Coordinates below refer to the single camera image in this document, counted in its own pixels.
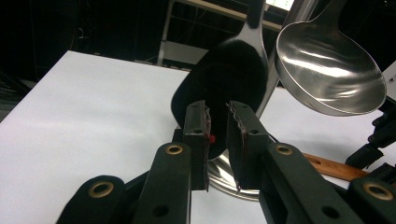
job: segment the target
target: table surface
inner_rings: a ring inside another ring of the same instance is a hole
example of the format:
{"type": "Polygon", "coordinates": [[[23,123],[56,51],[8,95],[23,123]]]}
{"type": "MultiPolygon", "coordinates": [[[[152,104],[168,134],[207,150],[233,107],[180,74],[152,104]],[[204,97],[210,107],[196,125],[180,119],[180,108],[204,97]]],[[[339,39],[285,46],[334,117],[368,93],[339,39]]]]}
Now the table surface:
{"type": "MultiPolygon", "coordinates": [[[[146,172],[157,148],[172,139],[170,102],[186,75],[68,51],[0,123],[0,223],[54,223],[88,179],[114,175],[127,182],[146,172]]],[[[276,89],[261,122],[282,142],[344,162],[366,144],[379,116],[321,115],[276,89]]],[[[370,169],[394,164],[392,147],[370,169]]],[[[265,218],[258,203],[210,189],[192,193],[191,223],[265,218]]]]}

